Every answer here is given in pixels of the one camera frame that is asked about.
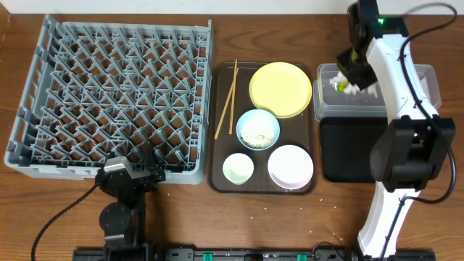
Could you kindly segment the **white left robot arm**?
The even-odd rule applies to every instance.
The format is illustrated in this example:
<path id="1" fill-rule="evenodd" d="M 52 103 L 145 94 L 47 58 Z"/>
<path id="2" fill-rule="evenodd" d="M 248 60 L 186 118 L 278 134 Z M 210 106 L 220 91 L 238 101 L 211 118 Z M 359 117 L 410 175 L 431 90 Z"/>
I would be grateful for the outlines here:
<path id="1" fill-rule="evenodd" d="M 145 168 L 135 171 L 127 157 L 110 155 L 98 170 L 95 184 L 116 198 L 99 216 L 104 232 L 105 260 L 156 260 L 157 248 L 145 237 L 145 194 L 157 190 L 165 181 L 165 171 L 158 164 L 151 147 L 145 157 Z"/>

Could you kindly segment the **green orange snack wrapper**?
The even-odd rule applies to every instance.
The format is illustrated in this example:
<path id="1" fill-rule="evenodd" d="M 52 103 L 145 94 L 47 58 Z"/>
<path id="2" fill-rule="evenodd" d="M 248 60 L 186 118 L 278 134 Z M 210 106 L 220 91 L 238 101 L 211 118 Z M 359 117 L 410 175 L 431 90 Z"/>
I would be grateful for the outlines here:
<path id="1" fill-rule="evenodd" d="M 343 93 L 344 89 L 349 85 L 348 81 L 342 81 L 338 84 L 337 86 L 337 92 L 338 93 Z"/>

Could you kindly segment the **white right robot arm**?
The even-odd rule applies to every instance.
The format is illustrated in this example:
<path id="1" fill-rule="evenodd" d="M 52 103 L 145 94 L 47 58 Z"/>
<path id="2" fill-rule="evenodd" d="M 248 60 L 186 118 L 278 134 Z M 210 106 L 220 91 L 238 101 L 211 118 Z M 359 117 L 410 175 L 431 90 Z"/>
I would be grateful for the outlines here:
<path id="1" fill-rule="evenodd" d="M 413 202 L 439 204 L 450 197 L 457 180 L 451 148 L 453 119 L 440 117 L 424 94 L 410 51 L 419 36 L 451 25 L 410 35 L 403 14 L 382 17 L 376 1 L 359 0 L 348 10 L 352 47 L 337 66 L 348 82 L 361 89 L 377 83 L 387 114 L 387 127 L 370 151 L 370 171 L 376 182 L 367 220 L 358 233 L 360 260 L 397 256 L 397 237 Z"/>

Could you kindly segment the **small white green cup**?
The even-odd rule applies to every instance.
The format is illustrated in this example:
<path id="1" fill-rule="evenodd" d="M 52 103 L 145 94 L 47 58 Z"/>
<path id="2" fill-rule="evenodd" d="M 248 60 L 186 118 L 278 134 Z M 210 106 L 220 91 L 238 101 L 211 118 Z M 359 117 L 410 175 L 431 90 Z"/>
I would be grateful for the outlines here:
<path id="1" fill-rule="evenodd" d="M 235 185 L 246 183 L 253 172 L 254 163 L 252 159 L 243 153 L 231 154 L 223 163 L 223 175 Z"/>

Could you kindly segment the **white tissue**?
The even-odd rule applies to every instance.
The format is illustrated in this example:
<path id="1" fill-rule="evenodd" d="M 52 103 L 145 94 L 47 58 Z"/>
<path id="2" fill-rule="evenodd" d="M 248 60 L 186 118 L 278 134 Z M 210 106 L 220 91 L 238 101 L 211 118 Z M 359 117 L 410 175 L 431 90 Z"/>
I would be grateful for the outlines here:
<path id="1" fill-rule="evenodd" d="M 332 77 L 329 80 L 329 83 L 337 92 L 337 86 L 342 81 L 348 81 L 348 80 L 344 77 L 344 75 L 341 72 L 338 72 L 336 76 Z M 344 89 L 344 92 L 339 93 L 339 94 L 347 94 L 347 95 L 353 95 L 353 96 L 357 94 L 368 94 L 368 95 L 374 96 L 376 99 L 378 98 L 378 92 L 377 92 L 377 88 L 375 84 L 368 86 L 367 88 L 361 90 L 357 85 L 352 85 L 351 83 L 349 83 L 349 85 Z"/>

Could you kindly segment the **light blue bowl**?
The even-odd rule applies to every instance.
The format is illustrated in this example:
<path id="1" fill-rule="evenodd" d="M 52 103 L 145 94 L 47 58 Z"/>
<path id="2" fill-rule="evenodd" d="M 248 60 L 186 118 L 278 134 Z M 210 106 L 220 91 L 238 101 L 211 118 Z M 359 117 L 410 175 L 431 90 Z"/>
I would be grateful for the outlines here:
<path id="1" fill-rule="evenodd" d="M 236 135 L 241 144 L 254 151 L 269 149 L 280 136 L 276 117 L 263 109 L 245 112 L 236 124 Z"/>

